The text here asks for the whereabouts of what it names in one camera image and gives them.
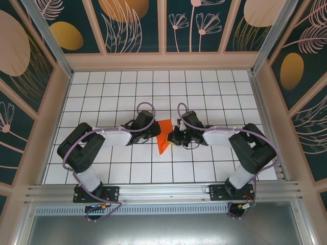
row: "enclosure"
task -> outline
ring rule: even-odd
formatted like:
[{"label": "enclosure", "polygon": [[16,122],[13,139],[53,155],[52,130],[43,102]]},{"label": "enclosure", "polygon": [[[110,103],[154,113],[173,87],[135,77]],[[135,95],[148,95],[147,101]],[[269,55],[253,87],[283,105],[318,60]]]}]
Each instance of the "enclosure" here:
[{"label": "enclosure", "polygon": [[[326,0],[3,1],[3,244],[325,244],[326,16]],[[58,146],[80,123],[135,119],[141,102],[172,126],[179,103],[205,126],[253,123],[277,146],[281,162],[256,177],[247,217],[230,219],[206,191],[240,166],[232,148],[160,154],[153,137],[100,149],[92,166],[123,205],[101,224],[84,220]],[[97,239],[73,235],[87,232]]]}]

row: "white tile floor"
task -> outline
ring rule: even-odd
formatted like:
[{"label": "white tile floor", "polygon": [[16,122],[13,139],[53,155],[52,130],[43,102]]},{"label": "white tile floor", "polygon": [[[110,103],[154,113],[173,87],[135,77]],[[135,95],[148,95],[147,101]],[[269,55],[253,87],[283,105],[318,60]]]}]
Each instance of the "white tile floor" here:
[{"label": "white tile floor", "polygon": [[[76,72],[43,183],[76,183],[62,168],[56,150],[79,123],[117,127],[133,119],[136,106],[144,101],[153,103],[156,120],[171,118],[173,125],[177,105],[184,102],[205,125],[254,123],[263,130],[244,70]],[[169,146],[159,155],[153,138],[145,144],[103,147],[93,167],[103,183],[184,183],[225,181],[239,164],[230,148],[216,145],[194,150]],[[273,168],[259,175],[259,180],[276,179]]]}]

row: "pink flower illustration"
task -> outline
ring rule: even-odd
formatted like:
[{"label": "pink flower illustration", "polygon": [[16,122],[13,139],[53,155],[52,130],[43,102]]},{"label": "pink flower illustration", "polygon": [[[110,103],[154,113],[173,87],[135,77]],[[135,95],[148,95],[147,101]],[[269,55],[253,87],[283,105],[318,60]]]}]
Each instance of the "pink flower illustration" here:
[{"label": "pink flower illustration", "polygon": [[[10,133],[12,135],[14,135],[15,137],[27,141],[26,139],[18,136],[17,134],[13,133],[10,131],[10,126],[11,126],[11,122],[14,116],[14,112],[15,112],[15,107],[13,105],[11,105],[10,103],[8,103],[7,107],[5,105],[4,102],[0,102],[0,139],[1,139],[1,133]],[[12,149],[14,151],[17,151],[19,153],[23,153],[24,151],[17,149],[11,145],[8,145],[2,141],[0,141],[0,145],[3,145],[4,147],[7,147],[9,149]],[[14,168],[17,169],[17,167],[8,167],[8,166],[1,166],[3,168]]]},{"label": "pink flower illustration", "polygon": [[176,48],[177,48],[177,52],[179,52],[177,38],[176,38],[176,30],[188,27],[189,23],[187,22],[187,18],[185,17],[185,14],[176,14],[176,17],[174,14],[170,14],[169,21],[174,29]]},{"label": "pink flower illustration", "polygon": [[192,26],[193,26],[194,9],[200,6],[217,5],[217,4],[222,4],[224,2],[225,0],[191,0],[191,4],[193,8],[191,13],[191,25],[190,25],[190,52],[192,52]]},{"label": "pink flower illustration", "polygon": [[203,13],[196,15],[196,25],[200,34],[199,52],[201,52],[201,39],[203,35],[221,32],[221,26],[218,25],[220,23],[218,16],[219,13],[216,15],[207,14],[203,19]]}]

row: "cable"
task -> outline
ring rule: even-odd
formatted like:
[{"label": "cable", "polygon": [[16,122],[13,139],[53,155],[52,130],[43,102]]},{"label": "cable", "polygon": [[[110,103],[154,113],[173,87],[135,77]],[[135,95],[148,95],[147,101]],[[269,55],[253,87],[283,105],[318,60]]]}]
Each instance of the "cable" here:
[{"label": "cable", "polygon": [[[113,202],[113,201],[108,201],[108,200],[104,200],[104,199],[101,199],[95,195],[93,195],[91,192],[89,192],[86,187],[81,183],[80,179],[78,178],[77,174],[74,172],[73,169],[69,168],[69,167],[66,167],[66,161],[67,161],[67,158],[68,156],[70,155],[70,153],[73,151],[73,149],[83,140],[85,139],[87,136],[93,134],[93,133],[97,133],[97,132],[108,132],[108,131],[125,131],[125,132],[130,132],[130,133],[136,133],[136,132],[140,132],[140,131],[143,131],[143,130],[146,130],[148,129],[149,127],[151,127],[151,125],[153,124],[154,120],[155,120],[155,109],[153,107],[152,104],[148,103],[148,102],[142,102],[140,103],[138,106],[137,106],[137,111],[138,111],[138,108],[140,105],[143,105],[143,104],[146,104],[146,105],[149,105],[151,106],[152,108],[152,112],[153,112],[153,118],[152,120],[150,121],[150,123],[145,126],[144,128],[142,129],[135,129],[135,130],[132,130],[132,129],[122,129],[122,128],[106,128],[106,129],[94,129],[90,132],[87,132],[86,134],[84,134],[83,136],[81,136],[72,146],[71,148],[69,148],[69,150],[67,151],[66,155],[64,156],[63,158],[63,161],[62,161],[62,167],[65,169],[65,170],[68,170],[70,172],[73,172],[73,176],[74,178],[76,179],[76,181],[79,183],[79,185],[84,189],[84,191],[89,194],[92,198],[100,201],[100,202],[104,202],[104,203],[110,203],[110,204],[117,204],[118,206],[115,207],[111,212],[109,212],[108,214],[106,215],[103,215],[101,216],[99,219],[95,220],[94,222],[97,222],[97,221],[101,221],[107,217],[109,217],[112,213],[114,213],[118,208],[120,208],[122,206],[122,203],[121,202]],[[88,217],[88,214],[89,214],[90,211],[88,211],[88,213],[86,214],[86,217],[88,219],[88,221],[91,221],[91,219]]]}]

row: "white tile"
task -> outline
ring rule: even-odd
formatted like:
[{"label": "white tile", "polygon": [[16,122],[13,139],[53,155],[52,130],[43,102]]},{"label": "white tile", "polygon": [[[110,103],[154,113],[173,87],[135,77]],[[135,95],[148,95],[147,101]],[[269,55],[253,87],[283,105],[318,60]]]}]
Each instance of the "white tile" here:
[{"label": "white tile", "polygon": [[253,94],[251,84],[248,82],[235,82],[238,94]]},{"label": "white tile", "polygon": [[118,111],[115,126],[124,125],[132,119],[134,119],[134,111]]},{"label": "white tile", "polygon": [[169,81],[171,83],[185,82],[185,71],[183,70],[170,70]]},{"label": "white tile", "polygon": [[112,163],[110,167],[109,184],[129,183],[130,171],[130,163]]},{"label": "white tile", "polygon": [[186,83],[188,95],[203,95],[202,83]]},{"label": "white tile", "polygon": [[237,95],[222,95],[224,109],[240,109],[239,97]]},{"label": "white tile", "polygon": [[234,161],[235,170],[241,165],[239,161]]},{"label": "white tile", "polygon": [[151,162],[151,144],[134,144],[132,149],[132,162]]},{"label": "white tile", "polygon": [[73,84],[87,84],[89,72],[75,72],[72,80]]},{"label": "white tile", "polygon": [[242,109],[256,109],[256,102],[253,95],[239,95]]},{"label": "white tile", "polygon": [[233,82],[234,81],[231,70],[218,70],[217,76],[218,76],[219,82]]},{"label": "white tile", "polygon": [[177,110],[179,103],[184,103],[187,106],[188,98],[186,96],[170,96],[170,106],[172,110]]},{"label": "white tile", "polygon": [[[142,102],[148,102],[150,104],[152,104],[152,96],[141,96],[141,97],[136,97],[136,101],[135,101],[135,109],[137,109],[137,106],[142,103]],[[138,108],[139,110],[146,110],[149,111],[151,110],[151,106],[147,105],[147,104],[142,104],[139,106]]]},{"label": "white tile", "polygon": [[242,110],[245,124],[261,124],[258,110]]},{"label": "white tile", "polygon": [[97,127],[114,127],[115,111],[100,111]]},{"label": "white tile", "polygon": [[138,83],[136,86],[136,96],[151,96],[152,83]]},{"label": "white tile", "polygon": [[223,103],[220,95],[204,96],[206,109],[223,109]]},{"label": "white tile", "polygon": [[67,175],[66,184],[77,184],[77,183],[78,182],[77,180],[75,180],[73,173],[69,171]]},{"label": "white tile", "polygon": [[100,97],[86,97],[82,111],[98,111],[100,107]]},{"label": "white tile", "polygon": [[72,84],[68,97],[84,97],[86,86],[86,84]]},{"label": "white tile", "polygon": [[48,173],[49,165],[50,164],[47,164],[46,167],[45,167],[45,171],[44,171],[44,175],[43,175],[43,179],[42,179],[42,185],[44,185],[44,183],[45,183],[45,179],[46,179],[46,175]]},{"label": "white tile", "polygon": [[156,121],[170,119],[170,111],[156,111],[155,119]]},{"label": "white tile", "polygon": [[137,71],[122,71],[121,83],[136,83]]},{"label": "white tile", "polygon": [[105,71],[92,71],[90,72],[90,77],[88,83],[104,83]]},{"label": "white tile", "polygon": [[118,97],[102,97],[100,111],[117,111]]},{"label": "white tile", "polygon": [[73,128],[60,128],[59,131],[58,131],[56,144],[61,144],[75,128],[76,127],[73,127]]},{"label": "white tile", "polygon": [[204,95],[220,95],[218,83],[203,83]]},{"label": "white tile", "polygon": [[205,110],[197,110],[195,111],[195,113],[204,126],[208,125],[208,120]]},{"label": "white tile", "polygon": [[107,71],[104,83],[120,83],[121,71]]},{"label": "white tile", "polygon": [[233,160],[234,160],[234,161],[238,161],[239,158],[238,158],[238,156],[236,155],[234,149],[231,149],[231,152],[232,152],[232,155],[233,155]]},{"label": "white tile", "polygon": [[60,123],[61,127],[77,127],[81,112],[64,112]]},{"label": "white tile", "polygon": [[193,161],[212,161],[213,156],[210,146],[199,145],[196,149],[192,150]]},{"label": "white tile", "polygon": [[132,146],[115,145],[112,147],[111,162],[131,162]]},{"label": "white tile", "polygon": [[153,106],[156,110],[170,110],[169,96],[153,97]]},{"label": "white tile", "polygon": [[110,163],[112,146],[102,146],[94,159],[93,163]]},{"label": "white tile", "polygon": [[185,76],[187,82],[202,82],[201,72],[199,70],[186,70]]},{"label": "white tile", "polygon": [[217,181],[225,181],[235,172],[233,161],[215,162],[214,164]]},{"label": "white tile", "polygon": [[244,124],[241,110],[225,110],[225,116],[228,125]]},{"label": "white tile", "polygon": [[88,84],[85,97],[96,97],[102,95],[103,84]]},{"label": "white tile", "polygon": [[54,146],[54,150],[52,152],[50,163],[62,163],[62,159],[57,153],[58,147],[59,147],[58,145]]},{"label": "white tile", "polygon": [[209,125],[226,125],[224,110],[207,110]]},{"label": "white tile", "polygon": [[119,97],[118,110],[119,111],[133,111],[135,106],[135,97]]},{"label": "white tile", "polygon": [[173,163],[174,182],[194,182],[193,164],[191,162]]},{"label": "white tile", "polygon": [[261,133],[263,133],[264,135],[266,134],[265,130],[264,130],[264,127],[262,125],[256,125],[256,126],[261,131]]},{"label": "white tile", "polygon": [[50,164],[45,184],[65,184],[67,172],[61,164]]},{"label": "white tile", "polygon": [[195,182],[215,182],[213,162],[194,162]]},{"label": "white tile", "polygon": [[110,163],[97,163],[92,164],[96,175],[100,179],[103,184],[108,184],[109,179],[109,170],[110,170]]},{"label": "white tile", "polygon": [[132,183],[151,183],[151,163],[132,163]]},{"label": "white tile", "polygon": [[227,95],[237,94],[234,82],[219,83],[219,87],[220,87],[221,94],[227,94]]},{"label": "white tile", "polygon": [[203,82],[217,82],[217,73],[215,70],[202,70],[201,71]]},{"label": "white tile", "polygon": [[170,95],[186,95],[185,83],[171,83]]},{"label": "white tile", "polygon": [[258,174],[258,179],[260,181],[262,180],[277,180],[277,175],[274,167],[270,167]]},{"label": "white tile", "polygon": [[103,85],[103,91],[102,96],[118,96],[119,93],[119,84],[104,84]]},{"label": "white tile", "polygon": [[153,95],[169,95],[169,83],[154,83]]},{"label": "white tile", "polygon": [[205,109],[204,96],[188,96],[189,110]]},{"label": "white tile", "polygon": [[192,161],[192,151],[173,145],[173,162]]},{"label": "white tile", "polygon": [[152,164],[152,183],[171,183],[172,181],[173,167],[171,162]]},{"label": "white tile", "polygon": [[[183,115],[185,113],[185,111],[181,110],[180,113],[181,113],[181,115]],[[171,119],[172,119],[173,126],[177,126],[177,120],[180,119],[177,111],[176,110],[171,110],[170,116],[171,116]]]},{"label": "white tile", "polygon": [[81,113],[80,123],[87,123],[91,127],[97,126],[99,113],[97,111],[83,111]]},{"label": "white tile", "polygon": [[158,145],[152,146],[152,162],[172,162],[172,147],[169,145],[165,151],[159,155]]},{"label": "white tile", "polygon": [[233,70],[233,76],[235,82],[248,82],[249,75],[247,74],[246,70]]},{"label": "white tile", "polygon": [[138,71],[137,82],[138,83],[152,83],[153,71]]},{"label": "white tile", "polygon": [[121,84],[119,96],[135,96],[136,84]]},{"label": "white tile", "polygon": [[81,111],[84,98],[68,98],[64,111]]},{"label": "white tile", "polygon": [[220,145],[212,145],[214,161],[232,161],[231,148]]},{"label": "white tile", "polygon": [[169,71],[167,70],[155,70],[153,72],[154,83],[168,83],[169,82]]}]

